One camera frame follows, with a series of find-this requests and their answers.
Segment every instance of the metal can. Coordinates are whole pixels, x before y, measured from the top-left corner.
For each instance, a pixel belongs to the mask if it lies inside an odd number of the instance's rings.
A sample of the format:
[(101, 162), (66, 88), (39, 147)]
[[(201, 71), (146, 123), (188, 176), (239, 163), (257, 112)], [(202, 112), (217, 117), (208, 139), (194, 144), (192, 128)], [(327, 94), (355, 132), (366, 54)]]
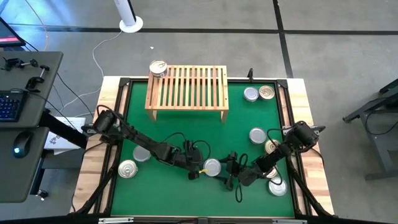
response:
[(132, 156), (138, 162), (145, 162), (150, 159), (150, 152), (141, 146), (136, 146), (132, 152)]
[(260, 87), (259, 94), (260, 94), (260, 99), (269, 100), (275, 96), (275, 91), (272, 87), (264, 85)]
[[(279, 144), (280, 144), (279, 141), (278, 141), (278, 140), (275, 140), (275, 139), (273, 139), (273, 142), (274, 142), (276, 145), (279, 145)], [(267, 154), (271, 154), (272, 152), (275, 151), (276, 147), (275, 147), (275, 145), (271, 142), (271, 140), (268, 140), (268, 141), (266, 142), (265, 149), (266, 149), (266, 153), (267, 153)]]
[(208, 170), (205, 172), (206, 175), (215, 177), (221, 172), (221, 164), (217, 159), (207, 159), (203, 164), (203, 169)]
[(136, 163), (132, 160), (125, 160), (120, 163), (118, 167), (118, 173), (123, 178), (131, 178), (137, 173), (138, 167)]
[(283, 196), (286, 194), (287, 186), (286, 186), (286, 182), (284, 180), (282, 180), (280, 177), (274, 177), (271, 179), (271, 181), (268, 183), (269, 191), (271, 192), (271, 194), (273, 194), (275, 196)]
[(261, 128), (253, 128), (250, 130), (249, 138), (253, 144), (262, 144), (266, 141), (266, 133)]
[(167, 63), (164, 61), (153, 61), (149, 65), (150, 74), (156, 78), (163, 78), (167, 75)]
[(278, 171), (276, 169), (277, 169), (276, 166), (274, 166), (272, 168), (272, 170), (266, 175), (266, 177), (268, 179), (272, 179), (272, 178), (276, 177), (276, 175), (278, 174)]
[(259, 92), (254, 87), (247, 87), (243, 91), (243, 97), (249, 102), (254, 102), (259, 98)]

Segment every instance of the green felt surface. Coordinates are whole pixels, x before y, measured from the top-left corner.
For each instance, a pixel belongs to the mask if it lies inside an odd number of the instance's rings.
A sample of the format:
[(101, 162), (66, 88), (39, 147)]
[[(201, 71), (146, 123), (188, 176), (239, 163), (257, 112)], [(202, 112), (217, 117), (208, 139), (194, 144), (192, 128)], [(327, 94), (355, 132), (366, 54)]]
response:
[[(229, 83), (229, 113), (221, 123), (220, 112), (214, 111), (158, 111), (157, 121), (150, 120), (144, 109), (146, 83), (135, 83), (127, 121), (137, 130), (161, 141), (175, 132), (183, 132), (187, 139), (206, 140), (211, 146), (211, 157), (221, 159), (231, 151), (238, 156), (246, 153), (249, 162), (264, 154), (264, 145), (253, 145), (249, 132), (254, 127), (264, 130), (280, 128), (277, 101), (257, 100), (250, 103), (243, 98), (248, 86), (257, 89), (263, 84)], [(271, 137), (281, 140), (280, 132)], [(181, 146), (181, 136), (169, 143)], [(135, 144), (125, 141), (121, 161), (133, 159)], [(206, 156), (205, 145), (198, 146)], [(218, 217), (292, 217), (294, 215), (290, 187), (284, 196), (276, 197), (268, 191), (268, 181), (256, 180), (242, 187), (243, 201), (235, 201), (234, 191), (225, 189), (220, 180), (203, 174), (188, 180), (187, 170), (170, 167), (150, 158), (136, 162), (138, 173), (131, 179), (118, 176), (112, 205), (112, 215), (218, 216)], [(278, 162), (282, 178), (289, 185), (285, 161)]]

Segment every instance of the gray floor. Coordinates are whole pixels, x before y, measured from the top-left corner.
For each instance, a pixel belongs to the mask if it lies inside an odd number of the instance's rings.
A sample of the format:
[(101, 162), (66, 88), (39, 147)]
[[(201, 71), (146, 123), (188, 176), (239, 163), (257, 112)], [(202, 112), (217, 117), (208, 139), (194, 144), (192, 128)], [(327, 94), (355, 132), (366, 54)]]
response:
[[(117, 27), (119, 23), (112, 1), (30, 2), (48, 25)], [(132, 1), (132, 5), (146, 28), (277, 27), (271, 0), (146, 0)], [(285, 29), (398, 30), (396, 1), (280, 0), (279, 6)], [(39, 24), (22, 0), (9, 1), (1, 16), (9, 23)], [(43, 49), (43, 32), (19, 34)], [(78, 94), (101, 85), (91, 52), (102, 40), (115, 35), (49, 34), (48, 50), (65, 54), (60, 74)], [(320, 147), (335, 213), (345, 218), (397, 223), (398, 178), (364, 180), (365, 174), (379, 170), (377, 159), (359, 121), (345, 124), (341, 118), (397, 78), (398, 36), (287, 35), (286, 39), (294, 77), (305, 80), (314, 121), (326, 126)], [(257, 77), (286, 77), (277, 34), (122, 34), (95, 53), (105, 75), (145, 75), (150, 61), (164, 59), (170, 64), (227, 65), (233, 77), (246, 76), (250, 67)], [(59, 80), (55, 84), (64, 103), (74, 99)], [(94, 109), (98, 94), (83, 99)], [(50, 101), (60, 107), (55, 93)], [(76, 101), (64, 112), (76, 116), (87, 111)], [(51, 170), (43, 182), (51, 193), (48, 200), (40, 202), (32, 197), (18, 205), (0, 204), (0, 219), (68, 213), (77, 175), (75, 170)]]

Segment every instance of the keyboard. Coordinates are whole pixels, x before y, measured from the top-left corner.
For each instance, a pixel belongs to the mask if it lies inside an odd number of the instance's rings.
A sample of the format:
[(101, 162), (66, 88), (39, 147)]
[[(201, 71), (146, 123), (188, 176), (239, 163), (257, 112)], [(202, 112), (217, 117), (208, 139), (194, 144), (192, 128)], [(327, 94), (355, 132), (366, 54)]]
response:
[(17, 122), (26, 97), (22, 90), (0, 91), (0, 122)]

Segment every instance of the can lid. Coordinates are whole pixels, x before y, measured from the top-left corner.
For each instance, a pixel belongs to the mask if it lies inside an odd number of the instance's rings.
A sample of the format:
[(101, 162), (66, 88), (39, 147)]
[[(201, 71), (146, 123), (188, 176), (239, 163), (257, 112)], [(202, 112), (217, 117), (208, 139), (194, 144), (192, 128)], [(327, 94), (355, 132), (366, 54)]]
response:
[(138, 168), (134, 161), (132, 160), (125, 160), (120, 163), (118, 167), (118, 173), (123, 178), (131, 178), (137, 173)]
[(266, 141), (266, 133), (261, 128), (253, 128), (250, 130), (249, 137), (255, 144), (261, 144)]
[[(279, 184), (280, 183), (280, 177), (274, 177), (271, 179), (271, 181)], [(276, 185), (272, 182), (269, 182), (269, 191), (275, 195), (275, 196), (282, 196), (284, 194), (286, 194), (287, 192), (287, 186), (286, 186), (286, 182), (284, 180), (282, 180), (282, 184), (280, 185)]]
[(259, 92), (254, 87), (247, 87), (243, 91), (244, 98), (249, 101), (255, 101), (259, 98)]
[(145, 162), (150, 159), (150, 152), (141, 146), (136, 146), (132, 152), (132, 156), (138, 162)]
[(221, 164), (217, 159), (207, 159), (203, 169), (208, 170), (206, 174), (210, 177), (217, 176), (221, 172)]
[(153, 61), (149, 65), (149, 70), (155, 74), (162, 73), (166, 71), (167, 63), (164, 61)]
[(261, 98), (269, 100), (275, 96), (275, 91), (272, 87), (264, 85), (260, 87), (259, 94)]
[[(274, 143), (279, 145), (279, 141), (273, 139)], [(275, 145), (271, 142), (271, 140), (268, 140), (266, 142), (266, 153), (271, 154), (272, 152), (274, 152), (276, 149)]]

